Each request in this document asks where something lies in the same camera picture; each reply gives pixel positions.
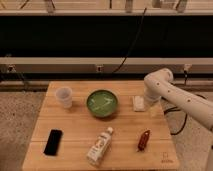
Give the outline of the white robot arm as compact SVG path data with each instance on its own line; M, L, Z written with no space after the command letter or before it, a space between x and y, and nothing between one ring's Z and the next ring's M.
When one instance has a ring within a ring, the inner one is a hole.
M144 77L144 102L151 107L161 98L182 109L213 134L213 102L171 84L173 73L163 68Z

